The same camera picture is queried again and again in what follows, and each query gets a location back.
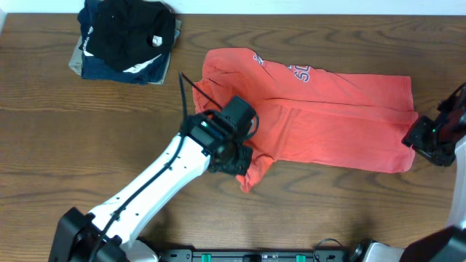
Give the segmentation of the red printed t-shirt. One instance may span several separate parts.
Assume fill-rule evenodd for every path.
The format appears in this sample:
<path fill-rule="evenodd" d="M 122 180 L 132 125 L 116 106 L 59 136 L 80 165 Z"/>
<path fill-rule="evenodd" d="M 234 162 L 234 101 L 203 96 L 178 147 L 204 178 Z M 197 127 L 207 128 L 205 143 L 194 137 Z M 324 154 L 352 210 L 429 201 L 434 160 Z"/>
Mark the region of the red printed t-shirt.
<path fill-rule="evenodd" d="M 193 91 L 196 111 L 239 96 L 258 114 L 252 162 L 238 175 L 250 191 L 278 161 L 372 172 L 409 170 L 402 139 L 418 115 L 407 76 L 338 74 L 262 59 L 248 48 L 210 50 Z"/>

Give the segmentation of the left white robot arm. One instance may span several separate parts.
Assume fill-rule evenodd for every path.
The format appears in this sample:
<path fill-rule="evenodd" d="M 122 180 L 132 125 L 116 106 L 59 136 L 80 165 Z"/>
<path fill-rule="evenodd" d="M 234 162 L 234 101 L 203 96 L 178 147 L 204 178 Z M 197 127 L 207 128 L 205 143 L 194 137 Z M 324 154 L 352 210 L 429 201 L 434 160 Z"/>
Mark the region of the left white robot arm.
<path fill-rule="evenodd" d="M 243 175 L 258 130 L 255 112 L 207 110 L 184 116 L 178 134 L 138 177 L 87 214 L 75 207 L 58 221 L 50 261 L 158 261 L 139 239 L 148 222 L 206 170 Z"/>

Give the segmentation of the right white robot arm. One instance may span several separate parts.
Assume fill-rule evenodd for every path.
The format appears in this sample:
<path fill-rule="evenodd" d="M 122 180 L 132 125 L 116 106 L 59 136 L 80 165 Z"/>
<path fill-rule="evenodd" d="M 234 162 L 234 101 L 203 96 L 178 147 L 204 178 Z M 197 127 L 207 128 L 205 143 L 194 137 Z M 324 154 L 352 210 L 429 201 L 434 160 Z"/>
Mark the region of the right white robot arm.
<path fill-rule="evenodd" d="M 361 242 L 350 261 L 464 261 L 465 260 L 465 107 L 443 111 L 437 119 L 418 118 L 402 139 L 431 163 L 457 163 L 454 195 L 446 228 L 411 243 L 390 247 L 374 240 Z"/>

